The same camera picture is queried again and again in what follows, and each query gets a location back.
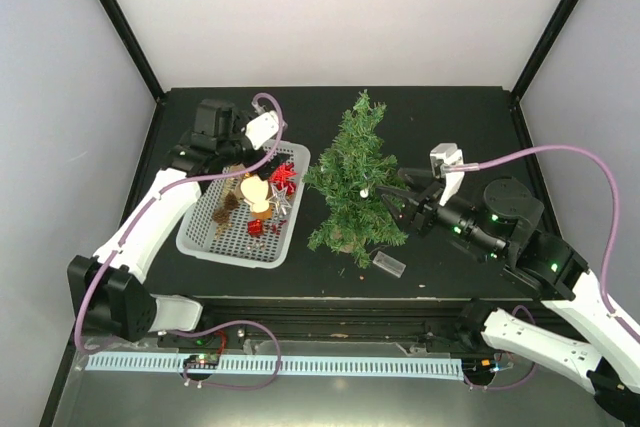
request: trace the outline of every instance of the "black metal frame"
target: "black metal frame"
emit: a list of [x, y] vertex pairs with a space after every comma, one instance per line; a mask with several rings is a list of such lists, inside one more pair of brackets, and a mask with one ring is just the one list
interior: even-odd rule
[[[509, 109], [522, 148], [531, 147], [532, 141], [522, 114], [520, 100], [531, 85], [536, 73], [542, 66], [578, 1], [579, 0], [560, 0], [540, 40], [520, 74], [518, 81], [510, 92]], [[151, 95], [156, 99], [156, 110], [125, 205], [124, 220], [133, 211], [137, 200], [140, 198], [140, 189], [142, 188], [141, 173], [148, 164], [151, 147], [157, 136], [158, 127], [165, 108], [165, 94], [117, 0], [100, 0], [100, 3], [122, 39], [123, 44], [138, 68]], [[545, 204], [545, 213], [542, 219], [544, 226], [550, 232], [559, 235], [560, 229], [553, 213], [540, 165], [535, 156], [527, 157], [526, 162], [533, 183], [534, 194]], [[385, 338], [388, 334], [384, 334], [383, 331], [387, 331], [390, 325], [396, 322], [397, 326], [394, 328], [395, 335], [398, 337], [396, 340], [407, 341], [415, 337], [417, 330], [422, 330], [423, 332], [438, 332], [441, 329], [446, 330], [448, 328], [447, 326], [452, 324], [461, 309], [461, 302], [455, 301], [448, 302], [446, 307], [437, 302], [422, 302], [417, 305], [415, 303], [399, 301], [393, 304], [385, 302], [384, 305], [381, 304], [379, 306], [371, 301], [367, 301], [366, 306], [360, 305], [361, 303], [362, 301], [343, 301], [339, 306], [335, 304], [329, 306], [326, 301], [321, 300], [304, 301], [304, 305], [298, 305], [295, 301], [291, 301], [288, 302], [286, 306], [283, 306], [279, 302], [275, 302], [274, 304], [273, 301], [257, 299], [242, 301], [212, 299], [206, 301], [207, 307], [217, 311], [221, 320], [226, 318], [229, 320], [248, 318], [261, 321], [265, 325], [274, 328], [276, 332], [283, 328], [283, 326], [293, 325], [295, 327], [296, 324], [298, 326], [305, 325], [305, 328], [302, 330], [305, 331], [305, 336], [303, 337], [306, 340], [322, 340], [327, 338], [335, 340], [335, 337], [331, 337], [331, 333], [348, 335], [350, 336], [349, 340], [389, 340]], [[510, 309], [515, 305], [515, 302], [498, 302], [498, 304], [505, 309]], [[526, 305], [529, 305], [529, 308], [538, 321], [538, 325], [541, 327], [561, 335], [579, 338], [575, 330], [555, 314], [546, 309], [539, 308], [533, 303], [526, 303]], [[284, 334], [285, 337], [295, 336], [295, 333], [291, 330], [284, 332]], [[66, 347], [43, 413], [40, 423], [41, 427], [53, 423], [74, 352], [75, 348], [70, 341]], [[454, 355], [461, 354], [461, 352], [454, 352]]]
[[104, 11], [109, 16], [116, 32], [118, 32], [120, 39], [122, 39], [122, 43], [129, 52], [131, 59], [134, 64], [136, 64], [142, 79], [145, 84], [147, 84], [149, 92], [151, 92], [151, 95], [156, 99], [156, 101], [160, 100], [164, 96], [164, 90], [162, 90], [156, 74], [153, 73], [153, 69], [149, 64], [147, 57], [144, 55], [142, 47], [140, 47], [133, 30], [131, 30], [131, 26], [129, 25], [127, 18], [124, 16], [118, 1], [100, 0], [100, 3], [102, 4], [102, 7], [104, 7]]

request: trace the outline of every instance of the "red ornament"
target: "red ornament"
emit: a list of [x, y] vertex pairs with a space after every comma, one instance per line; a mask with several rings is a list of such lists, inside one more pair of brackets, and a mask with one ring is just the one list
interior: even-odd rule
[[247, 222], [247, 232], [252, 237], [260, 237], [264, 233], [264, 226], [260, 219]]
[[294, 177], [298, 175], [298, 173], [293, 170], [293, 162], [289, 162], [286, 164], [282, 164], [280, 165], [276, 171], [271, 174], [271, 177], [269, 177], [269, 180], [271, 181], [271, 183], [273, 184], [279, 184], [281, 182], [289, 182], [289, 179], [291, 177]]
[[291, 180], [286, 180], [284, 182], [276, 182], [273, 185], [275, 185], [278, 190], [286, 189], [287, 197], [296, 193], [296, 184]]

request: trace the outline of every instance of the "black table surface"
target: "black table surface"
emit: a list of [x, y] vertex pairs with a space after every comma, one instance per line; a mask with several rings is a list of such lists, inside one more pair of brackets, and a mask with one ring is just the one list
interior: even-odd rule
[[[269, 92], [280, 102], [289, 128], [284, 140], [305, 145], [311, 162], [331, 144], [342, 113], [353, 106], [356, 87], [184, 88], [171, 90], [142, 174], [142, 192], [151, 185], [163, 156], [193, 125], [195, 109], [205, 98], [227, 99], [250, 109], [253, 96]], [[429, 167], [429, 151], [440, 142], [455, 142], [466, 162], [480, 162], [521, 148], [499, 87], [375, 87], [373, 101], [388, 106], [377, 133], [383, 150], [403, 167]], [[510, 175], [528, 186], [523, 161], [490, 171], [469, 173], [462, 194], [473, 196], [491, 179]], [[395, 279], [375, 266], [359, 269], [347, 254], [326, 247], [307, 248], [307, 238], [328, 216], [323, 197], [307, 189], [285, 262], [276, 269], [248, 269], [196, 259], [176, 247], [177, 227], [160, 248], [146, 286], [157, 294], [202, 297], [461, 299], [521, 298], [499, 277], [495, 267], [477, 264], [450, 244], [449, 234], [434, 230], [426, 238], [410, 237], [385, 253], [406, 264]]]

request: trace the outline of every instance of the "red gift box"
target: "red gift box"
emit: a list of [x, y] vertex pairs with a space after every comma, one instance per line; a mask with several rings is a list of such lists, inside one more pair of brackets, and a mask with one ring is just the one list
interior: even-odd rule
[[262, 221], [260, 219], [256, 219], [247, 222], [247, 232], [252, 237], [260, 237], [264, 233]]

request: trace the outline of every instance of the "christmas decoration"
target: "christmas decoration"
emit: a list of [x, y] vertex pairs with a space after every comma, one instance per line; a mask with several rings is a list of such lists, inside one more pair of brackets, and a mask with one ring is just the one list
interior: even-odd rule
[[226, 224], [229, 222], [230, 217], [231, 214], [224, 207], [216, 209], [213, 213], [213, 221], [218, 225]]
[[247, 233], [252, 237], [260, 237], [264, 233], [262, 221], [260, 219], [247, 222]]
[[282, 215], [287, 215], [287, 209], [291, 208], [291, 204], [287, 200], [286, 188], [278, 188], [273, 185], [271, 186], [271, 190], [273, 192], [273, 195], [269, 197], [268, 201], [273, 204], [276, 212], [279, 212]]
[[228, 211], [236, 210], [240, 207], [240, 202], [233, 192], [229, 192], [224, 198], [224, 208]]
[[293, 170], [293, 167], [293, 162], [287, 162], [286, 164], [278, 166], [276, 171], [271, 174], [271, 177], [269, 177], [269, 181], [272, 184], [289, 181], [291, 177], [295, 177], [298, 174], [295, 170]]
[[268, 205], [267, 210], [263, 210], [262, 212], [254, 212], [251, 211], [251, 217], [259, 220], [269, 220], [273, 216], [273, 209], [271, 205]]
[[384, 104], [371, 107], [366, 91], [360, 94], [355, 106], [344, 113], [331, 147], [304, 177], [325, 196], [331, 210], [309, 237], [309, 248], [325, 244], [336, 253], [351, 253], [362, 268], [371, 263], [368, 244], [401, 245], [406, 240], [375, 193], [378, 185], [402, 187], [396, 158], [381, 154], [382, 139], [374, 133], [385, 109]]
[[287, 180], [286, 182], [276, 182], [273, 185], [279, 189], [286, 189], [287, 197], [291, 197], [296, 193], [296, 184], [291, 180]]
[[266, 220], [271, 217], [269, 196], [269, 182], [260, 179], [257, 175], [245, 178], [240, 184], [240, 190], [244, 201], [249, 204], [251, 214], [254, 217]]

